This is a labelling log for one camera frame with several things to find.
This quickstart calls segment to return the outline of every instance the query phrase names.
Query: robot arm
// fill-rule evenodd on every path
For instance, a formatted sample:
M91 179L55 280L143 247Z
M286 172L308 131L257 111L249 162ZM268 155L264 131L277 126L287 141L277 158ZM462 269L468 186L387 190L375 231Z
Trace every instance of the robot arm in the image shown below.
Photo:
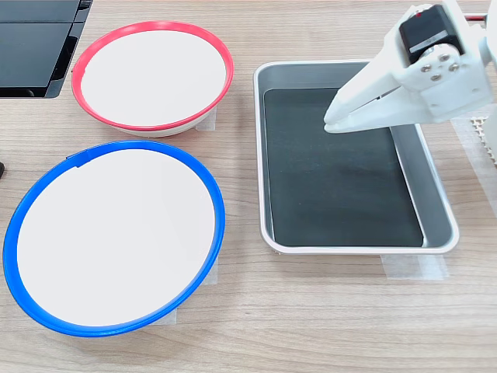
M487 32L470 27L455 0L412 6L388 32L381 52L338 91L325 130L438 123L490 103L485 66L497 57L493 18L497 0L488 11Z

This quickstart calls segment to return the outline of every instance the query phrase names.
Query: blue rim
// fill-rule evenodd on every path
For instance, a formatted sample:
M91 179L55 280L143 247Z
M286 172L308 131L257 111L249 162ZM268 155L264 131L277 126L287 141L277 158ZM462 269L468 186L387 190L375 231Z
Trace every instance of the blue rim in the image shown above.
M133 321L125 322L122 324L112 326L81 326L70 322L65 322L61 319L53 317L48 312L44 311L29 295L24 287L23 281L19 275L19 268L17 267L17 239L19 238L19 230L23 223L27 211L30 209L36 198L43 192L43 190L62 173L65 173L73 167L80 167L85 163L100 157L101 155L110 152L116 152L124 149L146 149L154 152L169 155L191 168L209 190L210 197L214 205L215 213L215 228L212 245L210 247L209 255L206 258L199 273L195 276L192 282L172 301L164 305L157 311L135 319ZM17 304L31 316L35 321L47 328L58 331L60 333L68 334L71 336L113 336L116 334L130 332L146 326L154 322L164 315L167 315L172 310L176 309L183 303L202 283L203 279L209 273L217 254L221 248L223 241L225 226L224 203L219 186L216 180L212 177L209 171L202 163L192 157L190 154L175 148L170 145L161 144L153 141L117 141L109 144L95 146L80 152L78 154L68 157L65 161L55 166L52 170L46 173L40 180L38 180L33 187L28 191L26 196L21 200L17 207L9 227L5 234L5 241L3 247L3 269L7 285L16 300Z

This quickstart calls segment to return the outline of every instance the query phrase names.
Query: wood grain surface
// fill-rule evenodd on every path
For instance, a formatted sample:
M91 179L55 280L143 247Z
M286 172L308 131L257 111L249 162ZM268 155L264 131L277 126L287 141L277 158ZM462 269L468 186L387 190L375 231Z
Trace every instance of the wood grain surface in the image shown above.
M160 140L196 156L224 194L218 284L200 287L176 325L86 340L34 322L2 274L0 372L497 371L497 221L450 124L423 127L461 227L445 258L446 280L388 279L378 256L280 256L259 235L252 73L269 61L371 58L409 4L96 0L76 57L104 33L150 19L205 27L233 54L235 80L216 131ZM461 4L467 12L488 8ZM48 169L130 138L78 106L70 77L56 99L1 100L0 235Z

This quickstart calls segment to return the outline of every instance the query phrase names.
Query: red rim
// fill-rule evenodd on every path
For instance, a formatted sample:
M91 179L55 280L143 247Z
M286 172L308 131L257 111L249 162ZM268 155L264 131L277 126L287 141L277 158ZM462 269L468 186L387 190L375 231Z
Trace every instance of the red rim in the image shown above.
M98 115L86 102L85 97L83 96L81 90L81 82L83 79L83 75L85 74L86 66L92 60L93 56L104 48L107 44L112 43L114 40L120 39L121 37L125 37L127 35L131 35L133 33L143 33L144 31L153 31L153 30L168 30L168 31L179 31L182 33L190 33L195 35L196 37L201 37L206 42L210 43L216 50L219 52L224 61L224 66L226 67L226 80L224 81L224 87L221 91L221 94L205 109L201 110L199 113L196 113L190 117L185 119L178 120L169 124L160 124L158 126L147 126L147 127L135 127L127 124L121 124L112 122L104 117ZM134 25L129 25L125 27L121 27L120 29L114 30L105 36L98 39L95 43L90 45L90 47L84 51L81 57L76 62L75 67L72 71L72 92L75 95L76 101L78 101L79 105L92 117L102 121L103 123L109 124L114 127L123 128L124 130L132 130L132 131L160 131L160 130L168 130L172 128L176 128L191 122L209 110L214 108L226 95L228 91L231 81L233 80L233 59L231 58L231 54L228 48L224 45L224 43L216 37L214 34L209 31L188 23L181 22L169 22L169 21L150 21L150 22L142 22L135 23Z

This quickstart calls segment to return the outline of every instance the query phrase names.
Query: black device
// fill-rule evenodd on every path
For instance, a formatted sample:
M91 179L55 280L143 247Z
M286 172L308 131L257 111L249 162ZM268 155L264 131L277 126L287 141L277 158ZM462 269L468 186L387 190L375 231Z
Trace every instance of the black device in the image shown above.
M0 97L58 96L91 0L0 0Z
M436 44L454 45L459 54L464 54L456 29L441 5L416 13L400 25L399 31L411 64Z

